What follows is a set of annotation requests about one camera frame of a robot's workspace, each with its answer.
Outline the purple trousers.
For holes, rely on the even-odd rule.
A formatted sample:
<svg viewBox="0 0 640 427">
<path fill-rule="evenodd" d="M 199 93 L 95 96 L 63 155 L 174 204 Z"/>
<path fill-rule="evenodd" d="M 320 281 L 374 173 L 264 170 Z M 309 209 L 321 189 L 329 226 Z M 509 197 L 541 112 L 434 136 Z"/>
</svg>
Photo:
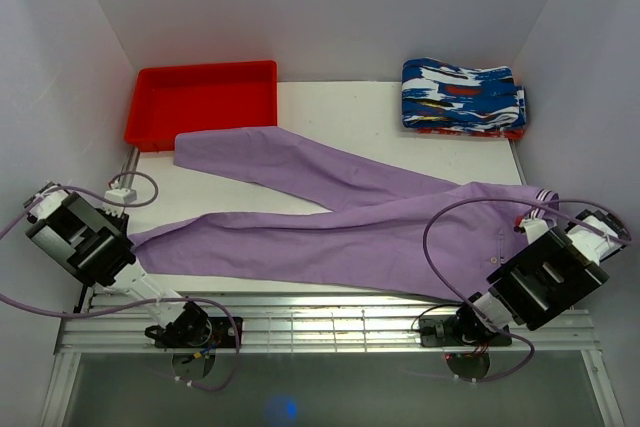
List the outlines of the purple trousers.
<svg viewBox="0 0 640 427">
<path fill-rule="evenodd" d="M 187 133 L 178 167 L 257 184 L 320 206 L 309 215 L 214 212 L 133 236 L 154 274 L 379 289 L 452 299 L 487 289 L 520 252 L 529 185 L 443 179 L 385 165 L 278 127 Z"/>
</svg>

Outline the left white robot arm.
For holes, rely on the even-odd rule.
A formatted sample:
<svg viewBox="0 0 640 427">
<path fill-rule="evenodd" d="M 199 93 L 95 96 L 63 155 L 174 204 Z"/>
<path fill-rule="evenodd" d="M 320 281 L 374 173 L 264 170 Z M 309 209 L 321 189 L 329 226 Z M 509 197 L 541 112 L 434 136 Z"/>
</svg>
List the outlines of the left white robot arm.
<svg viewBox="0 0 640 427">
<path fill-rule="evenodd" d="M 155 324 L 145 336 L 157 347 L 201 347 L 212 336 L 206 312 L 152 279 L 134 255 L 125 207 L 136 200 L 134 190 L 113 181 L 102 205 L 94 207 L 50 182 L 23 204 L 31 224 L 26 236 L 83 285 L 146 300 Z"/>
</svg>

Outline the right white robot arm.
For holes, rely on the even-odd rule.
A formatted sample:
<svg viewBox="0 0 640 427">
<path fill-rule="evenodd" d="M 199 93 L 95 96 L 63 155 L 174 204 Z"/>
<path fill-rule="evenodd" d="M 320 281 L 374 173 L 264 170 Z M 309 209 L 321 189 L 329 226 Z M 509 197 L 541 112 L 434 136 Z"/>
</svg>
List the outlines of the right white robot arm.
<svg viewBox="0 0 640 427">
<path fill-rule="evenodd" d="M 522 227 L 528 245 L 487 277 L 489 290 L 471 296 L 450 319 L 451 333 L 463 342 L 510 345 L 495 329 L 510 322 L 534 331 L 603 286 L 604 260 L 623 248 L 629 232 L 612 214 L 584 210 L 566 229 Z"/>
</svg>

